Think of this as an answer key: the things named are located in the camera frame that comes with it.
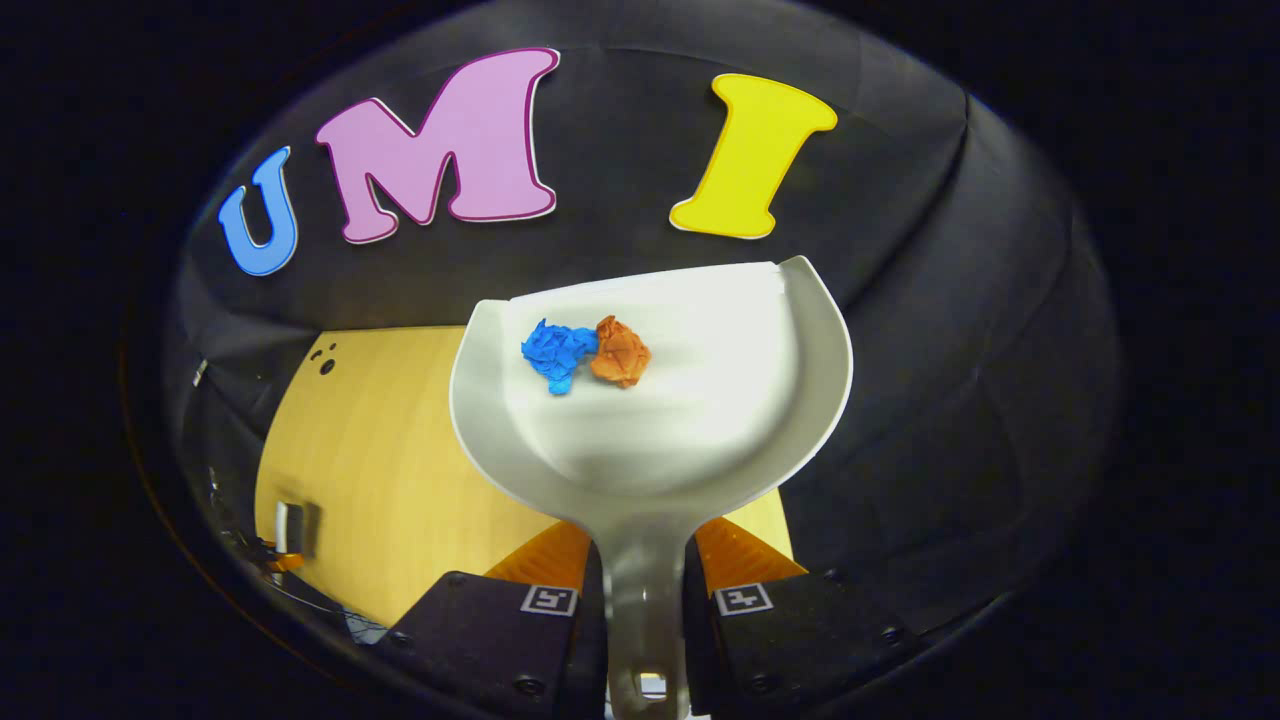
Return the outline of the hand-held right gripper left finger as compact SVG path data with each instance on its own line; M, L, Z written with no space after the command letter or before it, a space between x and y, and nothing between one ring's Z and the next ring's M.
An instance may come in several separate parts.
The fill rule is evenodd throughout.
M387 633L385 659L490 719L603 719L602 569L559 521L477 575L448 571Z

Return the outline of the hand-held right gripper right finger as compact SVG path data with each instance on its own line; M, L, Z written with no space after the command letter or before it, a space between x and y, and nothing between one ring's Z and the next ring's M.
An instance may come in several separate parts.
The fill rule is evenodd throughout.
M724 518L696 530L687 562L696 716L809 716L916 652L908 624L846 573L806 571Z

